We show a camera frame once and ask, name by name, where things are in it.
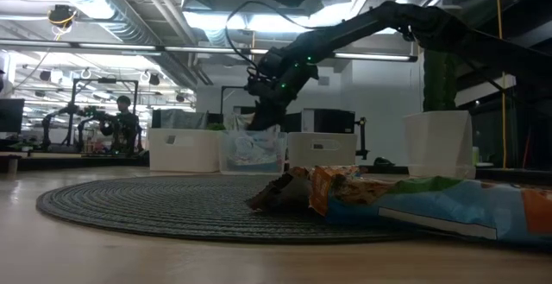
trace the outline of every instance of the gray rug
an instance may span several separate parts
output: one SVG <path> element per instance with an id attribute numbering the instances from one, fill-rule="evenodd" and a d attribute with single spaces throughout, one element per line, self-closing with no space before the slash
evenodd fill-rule
<path id="1" fill-rule="evenodd" d="M 99 180 L 46 192 L 36 207 L 75 224 L 192 240 L 364 243 L 412 238 L 404 231 L 328 225 L 312 211 L 251 211 L 244 200 L 271 179 L 196 175 Z"/>

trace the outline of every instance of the person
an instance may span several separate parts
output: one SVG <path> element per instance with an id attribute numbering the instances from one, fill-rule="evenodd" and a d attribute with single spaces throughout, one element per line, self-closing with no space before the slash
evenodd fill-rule
<path id="1" fill-rule="evenodd" d="M 137 128 L 139 119 L 138 116 L 129 111 L 130 98 L 122 95 L 117 99 L 117 109 L 120 111 L 117 114 L 116 119 L 119 124 L 119 131 L 114 139 L 117 139 L 119 143 L 113 143 L 111 150 L 116 153 L 126 153 L 131 155 L 134 153 L 135 139 L 137 134 Z M 108 126 L 107 123 L 100 121 L 100 131 L 104 136 L 110 136 L 114 133 L 113 125 Z"/>

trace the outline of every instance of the white plastic box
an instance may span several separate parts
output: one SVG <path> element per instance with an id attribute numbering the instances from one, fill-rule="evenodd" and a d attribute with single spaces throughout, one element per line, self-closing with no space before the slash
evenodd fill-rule
<path id="1" fill-rule="evenodd" d="M 290 133 L 290 167 L 350 166 L 356 161 L 356 135 Z"/>
<path id="2" fill-rule="evenodd" d="M 467 111 L 423 112 L 404 120 L 411 176 L 475 177 L 472 119 Z"/>
<path id="3" fill-rule="evenodd" d="M 151 171 L 218 171 L 218 132 L 202 129 L 150 129 Z"/>
<path id="4" fill-rule="evenodd" d="M 222 174 L 270 174 L 284 172 L 287 134 L 281 132 L 221 131 Z"/>

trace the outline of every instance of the ductwork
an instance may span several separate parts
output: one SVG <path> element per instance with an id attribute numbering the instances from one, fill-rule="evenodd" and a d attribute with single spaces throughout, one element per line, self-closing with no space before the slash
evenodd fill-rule
<path id="1" fill-rule="evenodd" d="M 138 16 L 126 0 L 73 0 L 79 9 L 88 16 L 98 14 L 94 9 L 102 9 L 102 16 L 117 23 L 105 23 L 102 26 L 124 43 L 135 45 L 160 45 L 161 39 Z M 161 56 L 148 57 L 156 62 L 177 85 L 195 89 L 198 83 L 194 72 L 184 66 L 173 55 L 163 53 Z"/>
<path id="2" fill-rule="evenodd" d="M 230 47 L 228 39 L 226 39 L 226 33 L 224 29 L 219 30 L 205 30 L 205 35 L 209 43 L 216 47 Z"/>

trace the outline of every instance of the black stand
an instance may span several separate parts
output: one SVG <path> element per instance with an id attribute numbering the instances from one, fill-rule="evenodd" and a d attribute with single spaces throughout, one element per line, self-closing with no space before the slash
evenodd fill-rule
<path id="1" fill-rule="evenodd" d="M 356 156 L 361 156 L 362 160 L 365 160 L 368 156 L 368 150 L 366 150 L 366 136 L 364 132 L 366 118 L 362 117 L 361 120 L 356 121 L 354 124 L 361 127 L 361 150 L 356 150 Z"/>

